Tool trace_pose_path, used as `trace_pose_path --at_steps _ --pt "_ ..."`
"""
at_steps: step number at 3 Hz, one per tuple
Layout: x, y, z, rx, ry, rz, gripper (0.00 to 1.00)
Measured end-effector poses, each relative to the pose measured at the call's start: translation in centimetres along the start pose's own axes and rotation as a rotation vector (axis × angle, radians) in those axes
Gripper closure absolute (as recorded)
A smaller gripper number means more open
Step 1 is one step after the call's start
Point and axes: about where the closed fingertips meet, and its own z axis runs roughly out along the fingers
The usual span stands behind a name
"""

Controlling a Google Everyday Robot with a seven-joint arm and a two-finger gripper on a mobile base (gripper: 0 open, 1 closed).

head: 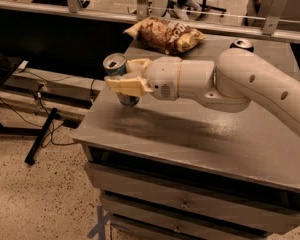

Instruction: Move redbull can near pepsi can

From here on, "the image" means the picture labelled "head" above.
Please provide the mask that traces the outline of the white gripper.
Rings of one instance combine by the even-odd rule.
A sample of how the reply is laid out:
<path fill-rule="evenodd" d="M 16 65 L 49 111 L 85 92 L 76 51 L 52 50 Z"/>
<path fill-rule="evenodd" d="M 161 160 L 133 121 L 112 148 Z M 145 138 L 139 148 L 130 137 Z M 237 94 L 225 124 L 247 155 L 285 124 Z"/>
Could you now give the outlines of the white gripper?
<path fill-rule="evenodd" d="M 178 98 L 177 79 L 181 62 L 178 57 L 160 57 L 153 62 L 148 58 L 128 60 L 126 71 L 147 73 L 147 80 L 141 77 L 106 77 L 105 83 L 116 93 L 134 97 L 151 93 L 158 100 L 175 101 Z"/>

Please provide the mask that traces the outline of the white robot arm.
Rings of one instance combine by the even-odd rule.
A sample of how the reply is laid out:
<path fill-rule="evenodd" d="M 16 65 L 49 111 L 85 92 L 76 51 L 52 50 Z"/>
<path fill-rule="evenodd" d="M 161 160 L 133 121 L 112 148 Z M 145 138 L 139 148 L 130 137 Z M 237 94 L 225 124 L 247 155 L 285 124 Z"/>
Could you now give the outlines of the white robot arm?
<path fill-rule="evenodd" d="M 116 93 L 191 99 L 222 112 L 241 112 L 255 102 L 300 137 L 300 82 L 247 50 L 229 48 L 215 62 L 172 56 L 130 60 L 126 73 L 105 82 Z"/>

